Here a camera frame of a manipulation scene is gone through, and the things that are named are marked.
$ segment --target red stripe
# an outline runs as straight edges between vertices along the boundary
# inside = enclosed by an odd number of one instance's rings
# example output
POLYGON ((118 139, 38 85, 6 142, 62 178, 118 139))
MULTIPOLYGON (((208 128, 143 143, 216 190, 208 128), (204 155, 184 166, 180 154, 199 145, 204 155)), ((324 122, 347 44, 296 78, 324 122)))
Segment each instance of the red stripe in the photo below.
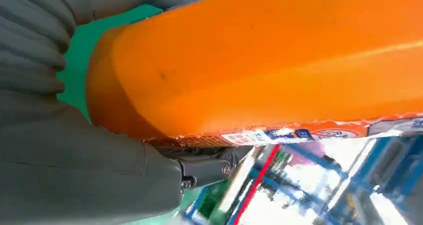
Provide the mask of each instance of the red stripe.
POLYGON ((279 150, 279 145, 277 144, 277 145, 275 145, 275 147, 273 147, 272 152, 270 153, 269 157, 266 160, 266 163, 264 164, 263 168, 261 168, 260 172, 258 173, 257 179, 254 181, 250 190, 248 191, 248 194, 245 197, 244 204, 239 209, 238 216, 235 218, 235 222, 233 223, 233 225, 237 225, 239 223, 239 219, 241 218, 242 214, 247 209, 248 204, 251 202, 252 198, 254 197, 254 194, 257 191, 258 185, 263 180, 264 175, 266 175, 267 169, 270 167, 270 164, 272 163, 273 159, 275 158, 278 150, 279 150))

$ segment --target metal rivet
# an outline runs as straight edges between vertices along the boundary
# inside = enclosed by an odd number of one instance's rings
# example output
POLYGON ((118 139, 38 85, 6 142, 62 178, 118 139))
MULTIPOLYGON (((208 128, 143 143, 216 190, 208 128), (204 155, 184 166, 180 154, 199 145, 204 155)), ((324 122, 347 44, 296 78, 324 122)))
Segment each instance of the metal rivet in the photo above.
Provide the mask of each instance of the metal rivet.
POLYGON ((191 186, 192 186, 191 181, 189 181, 189 180, 182 181, 181 189, 182 190, 189 189, 191 186))
POLYGON ((227 164, 223 165, 223 167, 222 167, 222 173, 223 173, 223 174, 224 174, 227 178, 229 178, 229 176, 230 176, 231 172, 232 172, 232 169, 230 168, 230 166, 229 166, 229 165, 227 165, 227 164))

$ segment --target gray fabric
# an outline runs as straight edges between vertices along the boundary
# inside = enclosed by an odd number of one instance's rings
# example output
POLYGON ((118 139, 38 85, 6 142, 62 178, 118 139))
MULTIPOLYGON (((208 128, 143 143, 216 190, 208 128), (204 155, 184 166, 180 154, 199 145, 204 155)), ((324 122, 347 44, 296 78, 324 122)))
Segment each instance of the gray fabric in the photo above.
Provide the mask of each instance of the gray fabric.
POLYGON ((0 224, 119 224, 178 206, 179 164, 91 126, 56 99, 55 73, 77 25, 187 1, 0 0, 0 224))

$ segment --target orange plastic bottle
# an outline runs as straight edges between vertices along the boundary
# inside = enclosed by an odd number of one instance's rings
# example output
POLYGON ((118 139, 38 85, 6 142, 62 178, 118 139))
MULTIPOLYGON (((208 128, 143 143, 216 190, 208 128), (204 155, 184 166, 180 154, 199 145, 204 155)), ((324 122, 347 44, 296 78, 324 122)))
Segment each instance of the orange plastic bottle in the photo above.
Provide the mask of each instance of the orange plastic bottle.
POLYGON ((113 29, 92 122, 156 146, 385 132, 423 112, 422 1, 201 0, 113 29))

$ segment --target green floor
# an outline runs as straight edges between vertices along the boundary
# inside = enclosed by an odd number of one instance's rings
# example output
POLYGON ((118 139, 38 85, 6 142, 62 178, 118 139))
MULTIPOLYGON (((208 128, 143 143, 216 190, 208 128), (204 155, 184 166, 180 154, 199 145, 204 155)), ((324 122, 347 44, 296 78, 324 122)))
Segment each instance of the green floor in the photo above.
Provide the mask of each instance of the green floor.
MULTIPOLYGON (((111 27, 138 21, 159 12, 160 10, 157 8, 144 5, 127 13, 80 26, 72 38, 71 47, 66 54, 67 68, 64 72, 58 74, 59 79, 64 81, 66 85, 66 92, 60 94, 59 99, 79 108, 88 118, 85 105, 85 74, 91 52, 97 40, 111 27)), ((180 209, 186 208, 199 193, 199 189, 186 192, 180 209)), ((171 216, 172 214, 164 215, 127 225, 164 225, 171 216)))

